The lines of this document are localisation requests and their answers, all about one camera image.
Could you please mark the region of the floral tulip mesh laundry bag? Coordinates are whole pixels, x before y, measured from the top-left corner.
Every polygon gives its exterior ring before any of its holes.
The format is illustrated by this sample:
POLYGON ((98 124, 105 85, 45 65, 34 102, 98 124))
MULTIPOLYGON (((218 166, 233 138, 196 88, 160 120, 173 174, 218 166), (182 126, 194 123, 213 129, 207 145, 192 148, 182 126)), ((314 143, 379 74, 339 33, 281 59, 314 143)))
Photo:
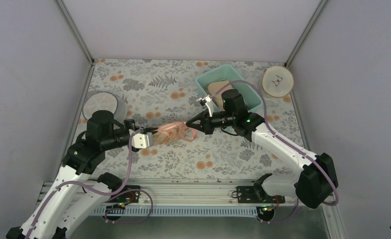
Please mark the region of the floral tulip mesh laundry bag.
POLYGON ((197 139, 195 129, 186 125, 186 122, 177 121, 159 126, 153 134, 154 145, 170 144, 179 140, 193 142, 197 139))

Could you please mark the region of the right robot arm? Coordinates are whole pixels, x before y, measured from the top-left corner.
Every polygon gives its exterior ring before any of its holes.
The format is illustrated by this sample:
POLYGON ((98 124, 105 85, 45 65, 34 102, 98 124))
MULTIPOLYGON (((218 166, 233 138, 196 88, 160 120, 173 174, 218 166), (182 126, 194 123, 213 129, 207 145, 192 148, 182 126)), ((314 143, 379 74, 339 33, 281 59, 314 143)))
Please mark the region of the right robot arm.
POLYGON ((265 203, 272 196, 297 197, 304 205, 315 209, 335 193, 338 180, 332 157, 303 149, 278 133, 264 117, 249 112, 238 90, 222 93, 224 110, 220 112, 213 111, 209 96, 198 101, 205 110, 186 122, 189 128, 212 134, 216 128, 232 127, 236 135, 283 160, 294 174, 292 178, 264 175, 254 189, 257 201, 265 203))

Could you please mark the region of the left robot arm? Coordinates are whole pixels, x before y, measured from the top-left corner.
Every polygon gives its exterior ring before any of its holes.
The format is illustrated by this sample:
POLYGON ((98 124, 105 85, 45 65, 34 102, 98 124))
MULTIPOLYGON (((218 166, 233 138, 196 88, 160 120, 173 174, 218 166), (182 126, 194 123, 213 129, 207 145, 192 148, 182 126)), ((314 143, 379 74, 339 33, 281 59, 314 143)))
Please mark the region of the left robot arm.
POLYGON ((68 239, 103 202, 122 197, 128 176, 122 180, 104 173, 93 186, 86 184, 104 161, 105 152, 124 146, 130 152, 149 148, 154 145, 156 131, 156 127, 137 127, 131 119, 120 123, 107 110, 94 112, 86 131, 68 148, 49 192, 29 219, 22 226, 11 228, 6 238, 68 239))

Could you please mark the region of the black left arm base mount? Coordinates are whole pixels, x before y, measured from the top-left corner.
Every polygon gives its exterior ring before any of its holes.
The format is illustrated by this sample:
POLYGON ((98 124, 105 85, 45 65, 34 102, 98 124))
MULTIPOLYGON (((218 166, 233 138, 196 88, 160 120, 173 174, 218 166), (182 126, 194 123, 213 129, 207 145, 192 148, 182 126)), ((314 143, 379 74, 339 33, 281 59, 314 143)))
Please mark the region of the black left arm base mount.
MULTIPOLYGON (((115 191, 119 189, 123 181, 121 178, 107 172, 100 175, 97 179, 97 182, 105 183, 109 189, 115 191)), ((125 194, 121 194, 115 198, 114 196, 111 196, 110 203, 113 203, 113 205, 107 206, 107 209, 111 209, 111 208, 124 209, 127 205, 131 203, 138 203, 139 197, 140 197, 139 191, 130 191, 125 194)))

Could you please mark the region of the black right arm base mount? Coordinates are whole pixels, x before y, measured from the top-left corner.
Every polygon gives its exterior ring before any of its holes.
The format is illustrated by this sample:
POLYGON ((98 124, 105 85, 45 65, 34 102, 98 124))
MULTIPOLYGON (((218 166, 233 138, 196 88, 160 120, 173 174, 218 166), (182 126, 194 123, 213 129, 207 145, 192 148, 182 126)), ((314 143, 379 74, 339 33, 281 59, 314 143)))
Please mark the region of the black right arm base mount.
POLYGON ((284 196, 270 196, 262 188, 262 183, 270 177, 271 173, 266 173, 256 181, 253 181, 251 186, 237 186, 236 190, 231 193, 231 197, 238 200, 239 204, 259 204, 259 203, 285 203, 284 196))

